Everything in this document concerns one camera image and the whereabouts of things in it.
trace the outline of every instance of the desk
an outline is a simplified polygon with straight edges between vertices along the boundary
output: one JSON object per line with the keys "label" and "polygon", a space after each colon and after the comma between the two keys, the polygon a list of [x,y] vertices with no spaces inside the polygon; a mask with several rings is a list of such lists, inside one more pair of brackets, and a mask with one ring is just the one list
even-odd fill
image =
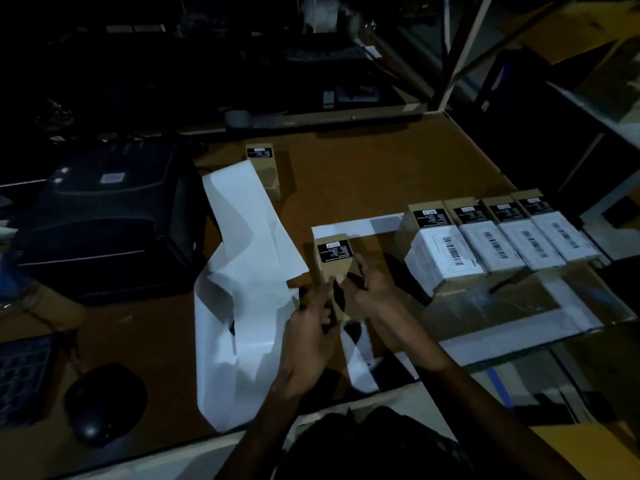
{"label": "desk", "polygon": [[[482,198],[514,190],[444,114],[427,114],[415,123],[269,140],[275,147],[282,186],[282,202],[276,210],[312,269],[308,251],[313,226],[402,212],[413,202]],[[240,161],[245,143],[212,145],[197,164],[215,169]],[[363,237],[358,250],[375,255],[381,252],[381,242],[377,236]],[[219,243],[219,232],[208,225],[206,253],[212,254]],[[312,281],[311,275],[304,274],[289,284],[300,287]],[[475,330],[491,325],[482,322]],[[91,308],[78,343],[85,368],[121,362],[144,380],[149,396],[144,416],[129,434],[103,449],[78,444],[61,404],[74,380],[68,368],[46,419],[28,428],[0,432],[3,480],[67,476],[217,434],[196,405],[192,294]],[[336,360],[334,367],[340,369],[340,362],[344,364],[344,358]]]}

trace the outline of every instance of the black printer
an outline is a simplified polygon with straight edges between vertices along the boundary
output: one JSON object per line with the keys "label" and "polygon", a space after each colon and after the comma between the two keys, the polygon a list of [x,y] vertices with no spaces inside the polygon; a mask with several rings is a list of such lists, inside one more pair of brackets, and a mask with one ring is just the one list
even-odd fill
{"label": "black printer", "polygon": [[89,306],[192,290],[210,207],[191,156],[165,137],[77,152],[12,222],[10,259]]}

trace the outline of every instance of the black mouse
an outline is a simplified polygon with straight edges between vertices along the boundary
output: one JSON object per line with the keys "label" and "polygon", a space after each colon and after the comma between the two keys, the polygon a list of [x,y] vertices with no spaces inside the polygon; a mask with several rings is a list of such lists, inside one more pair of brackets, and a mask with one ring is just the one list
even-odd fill
{"label": "black mouse", "polygon": [[146,407],[142,379],[115,362],[87,372],[65,393],[65,411],[76,439],[94,448],[128,433]]}

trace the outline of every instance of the barcode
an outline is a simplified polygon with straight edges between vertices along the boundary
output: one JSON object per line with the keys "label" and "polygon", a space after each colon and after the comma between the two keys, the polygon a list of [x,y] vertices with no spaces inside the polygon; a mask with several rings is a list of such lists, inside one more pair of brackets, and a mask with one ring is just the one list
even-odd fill
{"label": "barcode", "polygon": [[444,242],[444,245],[447,247],[449,254],[451,254],[451,258],[453,259],[453,264],[455,264],[456,266],[464,266],[465,263],[462,261],[462,258],[460,257],[460,253],[458,252],[456,247],[453,245],[451,238],[443,237],[442,241]]}
{"label": "barcode", "polygon": [[489,241],[489,244],[491,244],[493,246],[493,249],[495,249],[495,251],[498,253],[498,256],[500,256],[502,259],[509,259],[509,257],[507,256],[507,253],[505,253],[504,250],[502,249],[500,242],[495,240],[492,233],[487,231],[487,232],[484,232],[483,234]]}
{"label": "barcode", "polygon": [[549,257],[547,252],[542,248],[542,246],[540,246],[540,243],[535,240],[535,238],[531,235],[531,233],[528,230],[524,230],[522,231],[522,233],[524,234],[524,237],[527,238],[527,241],[531,243],[531,245],[533,246],[533,249],[537,250],[540,257],[543,257],[543,258]]}
{"label": "barcode", "polygon": [[567,240],[567,242],[569,243],[569,246],[571,246],[573,249],[578,249],[580,247],[580,245],[578,245],[578,243],[572,240],[571,236],[567,234],[566,231],[562,229],[562,227],[560,227],[560,224],[556,222],[551,222],[551,225],[556,229],[556,231],[560,233],[562,237],[564,237]]}

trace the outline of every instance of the forearm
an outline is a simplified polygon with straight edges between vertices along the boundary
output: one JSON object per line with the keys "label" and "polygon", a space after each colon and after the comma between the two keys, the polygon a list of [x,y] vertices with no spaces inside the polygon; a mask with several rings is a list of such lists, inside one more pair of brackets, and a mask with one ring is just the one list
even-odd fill
{"label": "forearm", "polygon": [[[396,308],[396,313],[408,314]],[[405,352],[473,464],[487,472],[535,479],[581,478],[530,428],[520,423],[444,351],[413,317],[398,331]]]}
{"label": "forearm", "polygon": [[300,396],[290,395],[278,378],[240,443],[225,462],[216,480],[268,479],[279,458],[278,451],[298,415]]}

